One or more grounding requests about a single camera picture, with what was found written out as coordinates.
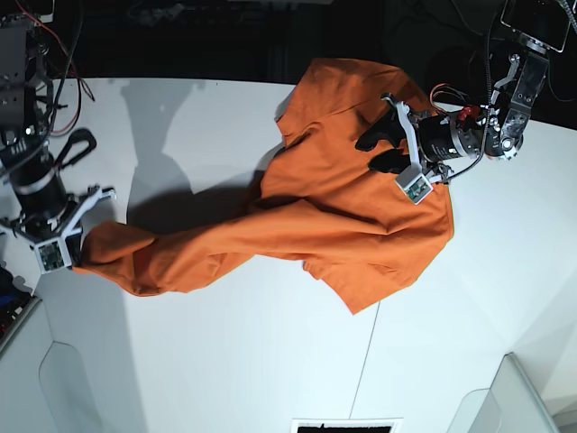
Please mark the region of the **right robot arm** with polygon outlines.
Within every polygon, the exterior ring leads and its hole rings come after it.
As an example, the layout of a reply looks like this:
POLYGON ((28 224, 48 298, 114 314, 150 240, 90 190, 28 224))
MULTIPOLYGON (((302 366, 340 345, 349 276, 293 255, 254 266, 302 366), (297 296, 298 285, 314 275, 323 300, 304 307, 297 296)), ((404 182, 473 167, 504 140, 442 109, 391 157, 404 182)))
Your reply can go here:
POLYGON ((47 73, 43 40, 53 12, 52 1, 37 14, 20 1, 1 8, 1 181, 21 207, 18 217, 2 219, 1 232, 25 241, 42 273, 79 264, 82 217, 115 196, 98 185, 75 195, 62 182, 62 171, 87 157, 96 138, 75 124, 55 129, 64 85, 47 73))

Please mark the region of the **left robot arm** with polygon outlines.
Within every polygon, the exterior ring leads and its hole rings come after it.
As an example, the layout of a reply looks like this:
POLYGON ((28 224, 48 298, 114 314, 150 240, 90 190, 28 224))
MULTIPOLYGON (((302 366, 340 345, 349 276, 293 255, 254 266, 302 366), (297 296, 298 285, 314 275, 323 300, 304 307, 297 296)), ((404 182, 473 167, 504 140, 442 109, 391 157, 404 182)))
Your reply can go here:
POLYGON ((576 29, 576 3, 507 1, 490 28, 475 52, 482 66, 477 93, 439 83, 429 92, 431 111, 418 111, 401 96, 381 95, 385 114, 355 144, 361 152, 373 150, 381 140, 391 144, 391 150, 371 159, 371 170, 448 185, 483 157, 517 156, 548 77, 549 54, 563 52, 576 29), (497 41, 492 31, 497 25, 510 36, 497 41))

